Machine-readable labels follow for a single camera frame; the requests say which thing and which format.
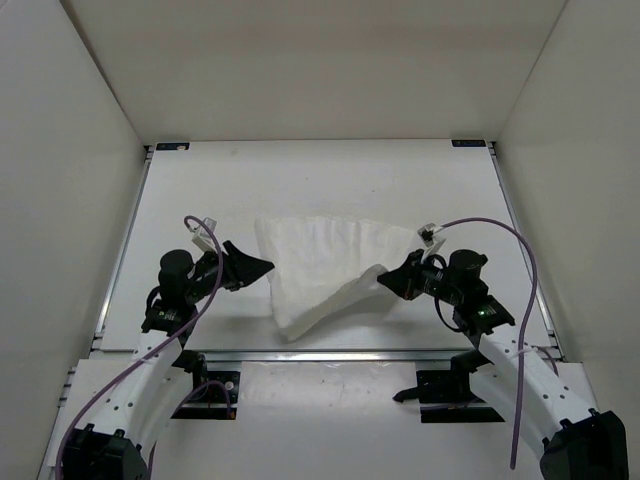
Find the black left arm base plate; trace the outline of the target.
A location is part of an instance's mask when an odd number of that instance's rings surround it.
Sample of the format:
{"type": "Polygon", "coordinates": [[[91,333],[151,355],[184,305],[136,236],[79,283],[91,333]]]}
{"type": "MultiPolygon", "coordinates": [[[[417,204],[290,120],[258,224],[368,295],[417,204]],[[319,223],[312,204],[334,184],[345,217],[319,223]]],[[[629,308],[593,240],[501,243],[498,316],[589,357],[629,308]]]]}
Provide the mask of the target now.
{"type": "Polygon", "coordinates": [[[241,372],[209,367],[203,354],[181,353],[173,363],[192,377],[193,389],[172,415],[182,420],[235,420],[241,372]]]}

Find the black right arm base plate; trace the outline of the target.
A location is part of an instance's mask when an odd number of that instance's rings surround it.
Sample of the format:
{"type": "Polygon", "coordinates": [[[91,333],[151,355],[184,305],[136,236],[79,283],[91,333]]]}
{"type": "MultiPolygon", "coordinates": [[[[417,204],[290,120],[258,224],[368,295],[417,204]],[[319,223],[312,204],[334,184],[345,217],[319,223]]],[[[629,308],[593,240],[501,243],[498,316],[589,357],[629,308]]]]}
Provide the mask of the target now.
{"type": "Polygon", "coordinates": [[[418,370],[416,385],[397,392],[393,400],[417,401],[423,424],[503,423],[493,408],[471,392],[471,374],[488,363],[475,350],[455,355],[448,369],[418,370]]]}

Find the white pleated skirt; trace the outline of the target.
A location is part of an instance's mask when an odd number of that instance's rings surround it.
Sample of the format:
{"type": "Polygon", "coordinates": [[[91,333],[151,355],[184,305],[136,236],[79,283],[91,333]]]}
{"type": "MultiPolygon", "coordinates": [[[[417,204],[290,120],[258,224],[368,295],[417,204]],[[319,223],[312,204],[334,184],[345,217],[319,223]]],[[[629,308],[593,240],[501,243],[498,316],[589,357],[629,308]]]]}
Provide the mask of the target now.
{"type": "Polygon", "coordinates": [[[261,257],[274,264],[272,312],[289,341],[362,301],[394,304],[377,277],[419,247],[414,231],[363,219],[261,218],[254,228],[261,257]]]}

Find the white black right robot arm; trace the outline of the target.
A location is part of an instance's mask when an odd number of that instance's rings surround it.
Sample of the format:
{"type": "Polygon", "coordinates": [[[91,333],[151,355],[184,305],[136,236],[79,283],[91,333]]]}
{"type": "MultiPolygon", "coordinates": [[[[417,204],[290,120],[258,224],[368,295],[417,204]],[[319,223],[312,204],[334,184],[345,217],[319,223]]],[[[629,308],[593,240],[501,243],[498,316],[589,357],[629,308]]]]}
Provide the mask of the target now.
{"type": "Polygon", "coordinates": [[[519,343],[513,316],[481,280],[487,258],[457,250],[440,268],[421,250],[378,281],[404,300],[421,294],[452,306],[472,349],[451,360],[449,391],[477,397],[534,452],[546,479],[626,479],[626,431],[612,411],[600,412],[561,380],[532,348],[519,343]]]}

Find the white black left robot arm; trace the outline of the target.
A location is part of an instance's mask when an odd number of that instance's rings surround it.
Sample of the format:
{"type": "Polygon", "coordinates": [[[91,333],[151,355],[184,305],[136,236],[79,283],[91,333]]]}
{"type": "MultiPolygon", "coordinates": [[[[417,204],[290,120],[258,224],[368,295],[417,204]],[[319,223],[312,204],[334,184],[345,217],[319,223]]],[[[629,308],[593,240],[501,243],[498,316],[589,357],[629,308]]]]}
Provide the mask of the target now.
{"type": "Polygon", "coordinates": [[[156,441],[185,397],[208,389],[204,356],[185,345],[219,289],[238,291],[270,273],[272,262],[226,241],[193,259],[172,250],[159,263],[157,284],[129,365],[76,414],[61,440],[58,479],[148,479],[156,441]]]}

